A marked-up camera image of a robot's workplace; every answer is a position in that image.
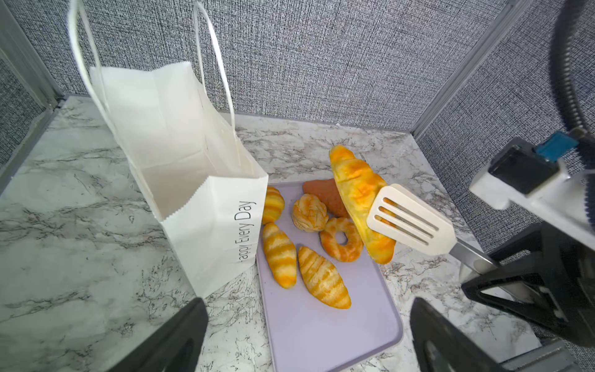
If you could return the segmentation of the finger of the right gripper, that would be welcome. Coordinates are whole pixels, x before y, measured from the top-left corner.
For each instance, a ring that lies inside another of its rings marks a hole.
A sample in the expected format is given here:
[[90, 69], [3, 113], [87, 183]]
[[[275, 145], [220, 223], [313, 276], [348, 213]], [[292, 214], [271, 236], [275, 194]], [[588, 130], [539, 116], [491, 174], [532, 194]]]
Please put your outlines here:
[[524, 250], [531, 253], [542, 251], [542, 226], [543, 223], [532, 224], [487, 255], [500, 262]]
[[565, 330], [565, 316], [544, 288], [522, 280], [499, 277], [497, 271], [462, 284], [468, 299], [531, 322], [547, 330]]

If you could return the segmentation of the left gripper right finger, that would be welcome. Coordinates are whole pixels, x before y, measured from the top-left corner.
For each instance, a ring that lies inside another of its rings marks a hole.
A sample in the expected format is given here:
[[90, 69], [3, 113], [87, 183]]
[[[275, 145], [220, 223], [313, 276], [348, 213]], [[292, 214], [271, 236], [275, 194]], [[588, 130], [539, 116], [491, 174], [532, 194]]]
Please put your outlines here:
[[410, 327], [422, 371], [504, 371], [426, 300], [412, 305]]

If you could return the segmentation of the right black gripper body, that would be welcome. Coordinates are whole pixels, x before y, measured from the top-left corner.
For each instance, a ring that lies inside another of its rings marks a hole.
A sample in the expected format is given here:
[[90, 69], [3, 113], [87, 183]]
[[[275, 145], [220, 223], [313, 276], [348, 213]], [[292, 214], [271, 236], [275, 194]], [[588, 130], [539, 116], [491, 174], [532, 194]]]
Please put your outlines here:
[[541, 276], [553, 300], [547, 327], [581, 347], [594, 345], [594, 251], [550, 224], [541, 226]]

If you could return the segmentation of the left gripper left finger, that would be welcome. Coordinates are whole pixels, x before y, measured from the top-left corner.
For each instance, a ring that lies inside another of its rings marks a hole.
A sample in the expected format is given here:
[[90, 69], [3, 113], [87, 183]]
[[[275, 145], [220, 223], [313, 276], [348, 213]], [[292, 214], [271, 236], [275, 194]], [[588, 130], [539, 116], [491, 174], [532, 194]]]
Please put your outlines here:
[[196, 370], [208, 321], [204, 301], [193, 299], [111, 370]]

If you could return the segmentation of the large croissant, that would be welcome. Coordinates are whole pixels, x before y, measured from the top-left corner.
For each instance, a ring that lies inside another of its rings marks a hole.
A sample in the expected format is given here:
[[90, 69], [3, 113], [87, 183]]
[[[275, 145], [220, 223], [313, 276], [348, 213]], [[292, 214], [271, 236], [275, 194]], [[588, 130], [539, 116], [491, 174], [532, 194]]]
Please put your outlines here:
[[396, 242], [367, 226], [373, 202], [387, 182], [343, 145], [333, 147], [329, 159], [339, 195], [368, 254], [378, 264], [390, 263]]

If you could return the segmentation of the white paper gift bag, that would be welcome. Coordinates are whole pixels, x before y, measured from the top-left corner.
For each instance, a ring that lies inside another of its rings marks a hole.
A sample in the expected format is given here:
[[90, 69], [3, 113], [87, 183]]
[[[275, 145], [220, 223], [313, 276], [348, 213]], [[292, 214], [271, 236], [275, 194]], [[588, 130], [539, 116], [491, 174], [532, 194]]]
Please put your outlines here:
[[153, 71], [85, 65], [80, 1], [68, 12], [71, 50], [88, 94], [127, 156], [194, 293], [207, 297], [255, 261], [268, 176], [222, 116], [202, 68]]

